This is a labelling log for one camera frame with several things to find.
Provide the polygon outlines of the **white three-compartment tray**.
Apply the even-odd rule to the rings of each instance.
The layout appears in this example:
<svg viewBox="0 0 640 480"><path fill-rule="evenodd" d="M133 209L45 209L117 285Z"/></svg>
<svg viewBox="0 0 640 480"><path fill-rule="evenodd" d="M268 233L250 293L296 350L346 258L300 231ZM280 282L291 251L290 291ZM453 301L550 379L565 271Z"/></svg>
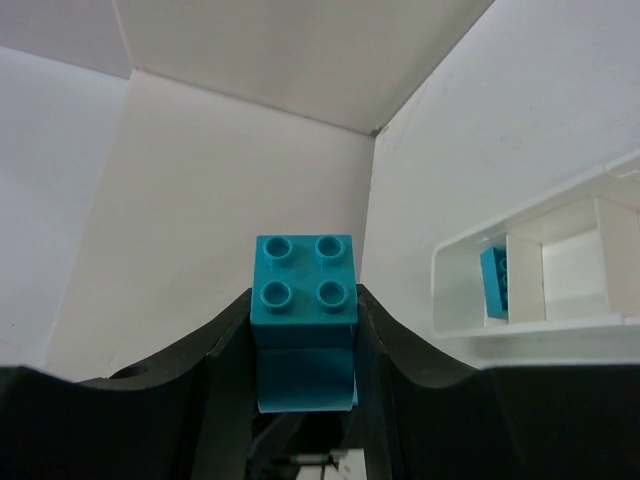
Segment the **white three-compartment tray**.
<svg viewBox="0 0 640 480"><path fill-rule="evenodd" d="M508 318L487 316L480 255L507 251ZM482 365L639 360L639 156L578 175L441 244L435 336Z"/></svg>

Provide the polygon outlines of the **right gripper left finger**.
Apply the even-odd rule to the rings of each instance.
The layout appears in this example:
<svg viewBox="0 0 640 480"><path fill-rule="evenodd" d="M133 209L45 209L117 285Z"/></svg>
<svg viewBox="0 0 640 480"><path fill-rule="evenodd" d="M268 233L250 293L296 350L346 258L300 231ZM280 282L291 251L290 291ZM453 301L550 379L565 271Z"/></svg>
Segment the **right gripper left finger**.
<svg viewBox="0 0 640 480"><path fill-rule="evenodd" d="M1 371L5 479L241 479L251 445L251 296L108 378Z"/></svg>

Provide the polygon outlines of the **teal lego brick stack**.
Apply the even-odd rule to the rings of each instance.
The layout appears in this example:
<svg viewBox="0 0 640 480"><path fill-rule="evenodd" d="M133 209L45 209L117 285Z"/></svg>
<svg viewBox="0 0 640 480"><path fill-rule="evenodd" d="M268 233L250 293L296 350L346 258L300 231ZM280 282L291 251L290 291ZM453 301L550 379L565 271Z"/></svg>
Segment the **teal lego brick stack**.
<svg viewBox="0 0 640 480"><path fill-rule="evenodd" d="M260 412L351 410L358 330L351 236L258 236L250 324Z"/></svg>

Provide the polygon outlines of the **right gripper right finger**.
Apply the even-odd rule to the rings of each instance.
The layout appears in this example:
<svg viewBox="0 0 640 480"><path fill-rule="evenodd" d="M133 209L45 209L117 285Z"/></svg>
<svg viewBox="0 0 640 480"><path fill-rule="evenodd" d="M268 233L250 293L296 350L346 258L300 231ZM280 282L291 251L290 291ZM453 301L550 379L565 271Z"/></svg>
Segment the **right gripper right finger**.
<svg viewBox="0 0 640 480"><path fill-rule="evenodd" d="M359 286L355 373L371 479L635 479L639 369L475 369Z"/></svg>

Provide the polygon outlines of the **teal 2x2 lego brick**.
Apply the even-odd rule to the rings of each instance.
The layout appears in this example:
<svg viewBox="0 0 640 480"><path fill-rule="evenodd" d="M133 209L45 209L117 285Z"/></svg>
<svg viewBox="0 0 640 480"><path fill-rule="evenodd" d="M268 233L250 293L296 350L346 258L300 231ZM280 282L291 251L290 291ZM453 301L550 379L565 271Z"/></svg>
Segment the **teal 2x2 lego brick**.
<svg viewBox="0 0 640 480"><path fill-rule="evenodd" d="M487 316L508 318L507 251L504 247L490 247L480 255Z"/></svg>

